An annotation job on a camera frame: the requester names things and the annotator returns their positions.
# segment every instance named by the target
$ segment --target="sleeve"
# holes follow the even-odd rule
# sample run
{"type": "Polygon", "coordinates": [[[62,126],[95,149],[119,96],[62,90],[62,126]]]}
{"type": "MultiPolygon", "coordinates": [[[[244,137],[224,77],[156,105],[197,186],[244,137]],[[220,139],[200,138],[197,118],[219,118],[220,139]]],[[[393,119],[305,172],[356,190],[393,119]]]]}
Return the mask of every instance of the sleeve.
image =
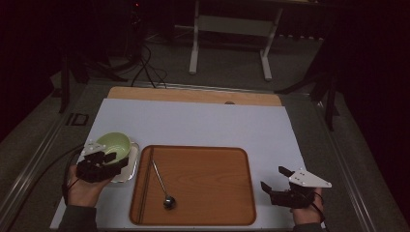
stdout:
{"type": "Polygon", "coordinates": [[[68,205],[58,226],[59,232],[98,232],[97,209],[68,205]]]}
{"type": "Polygon", "coordinates": [[[293,232],[322,232],[322,226],[320,223],[308,223],[295,225],[293,232]]]}

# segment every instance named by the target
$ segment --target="spoon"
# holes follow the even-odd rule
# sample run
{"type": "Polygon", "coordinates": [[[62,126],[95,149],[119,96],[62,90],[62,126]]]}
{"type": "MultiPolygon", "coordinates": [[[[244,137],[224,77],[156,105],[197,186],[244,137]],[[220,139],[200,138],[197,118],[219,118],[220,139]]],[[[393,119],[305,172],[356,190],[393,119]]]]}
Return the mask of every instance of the spoon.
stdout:
{"type": "Polygon", "coordinates": [[[155,172],[157,173],[158,179],[160,180],[163,193],[165,193],[165,199],[163,200],[163,207],[164,207],[166,210],[171,210],[171,209],[173,209],[173,208],[175,207],[175,204],[176,204],[175,198],[172,197],[171,195],[169,195],[169,194],[166,192],[166,189],[165,189],[165,186],[163,185],[163,182],[162,182],[160,173],[158,172],[157,166],[155,165],[155,162],[154,162],[154,161],[153,161],[153,165],[154,165],[155,172]]]}

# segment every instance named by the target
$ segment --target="background desk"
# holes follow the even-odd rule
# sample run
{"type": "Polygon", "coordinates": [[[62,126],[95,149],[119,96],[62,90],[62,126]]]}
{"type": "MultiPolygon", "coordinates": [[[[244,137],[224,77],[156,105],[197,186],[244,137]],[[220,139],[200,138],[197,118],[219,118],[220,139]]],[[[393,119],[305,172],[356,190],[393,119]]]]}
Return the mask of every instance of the background desk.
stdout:
{"type": "MultiPolygon", "coordinates": [[[[235,95],[243,100],[246,96],[255,100],[259,98],[277,100],[277,96],[274,95],[130,88],[114,88],[108,96],[110,98],[130,96],[132,92],[143,93],[144,91],[152,92],[152,95],[158,98],[163,95],[167,100],[179,94],[186,94],[194,99],[213,96],[214,99],[211,101],[219,99],[222,102],[235,102],[233,98],[235,95]]],[[[277,102],[271,101],[272,104],[278,105],[277,102]]],[[[289,210],[272,206],[269,196],[262,191],[259,183],[265,181],[274,189],[288,189],[287,178],[278,173],[278,166],[283,165],[292,170],[305,167],[284,107],[105,99],[88,138],[96,139],[110,131],[122,131],[128,134],[132,141],[139,144],[141,150],[152,144],[244,149],[249,156],[256,221],[250,226],[134,225],[129,220],[134,186],[134,179],[132,179],[124,184],[110,184],[103,190],[97,205],[97,224],[100,229],[256,230],[289,229],[293,226],[289,210]]],[[[60,202],[51,228],[58,226],[64,210],[64,203],[60,202]]]]}

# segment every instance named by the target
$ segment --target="bowl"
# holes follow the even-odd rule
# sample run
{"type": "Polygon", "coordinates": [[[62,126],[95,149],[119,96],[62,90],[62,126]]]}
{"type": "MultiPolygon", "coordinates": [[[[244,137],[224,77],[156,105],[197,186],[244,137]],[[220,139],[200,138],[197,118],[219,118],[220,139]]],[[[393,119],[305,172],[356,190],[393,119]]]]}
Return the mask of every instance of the bowl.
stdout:
{"type": "Polygon", "coordinates": [[[112,160],[105,165],[122,160],[129,155],[131,150],[131,141],[129,137],[121,132],[107,133],[97,139],[96,142],[105,145],[105,149],[103,150],[105,154],[117,153],[115,160],[112,160]]]}

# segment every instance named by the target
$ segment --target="wooden tray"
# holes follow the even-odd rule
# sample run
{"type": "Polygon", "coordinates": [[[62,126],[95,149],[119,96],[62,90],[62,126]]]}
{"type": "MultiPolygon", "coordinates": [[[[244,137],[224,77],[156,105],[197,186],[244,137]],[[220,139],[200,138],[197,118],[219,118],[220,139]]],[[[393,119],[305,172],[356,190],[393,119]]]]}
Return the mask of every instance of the wooden tray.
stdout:
{"type": "Polygon", "coordinates": [[[136,175],[130,219],[141,225],[249,225],[256,212],[247,153],[239,148],[148,146],[136,175]],[[177,205],[166,210],[164,193],[177,205]]]}

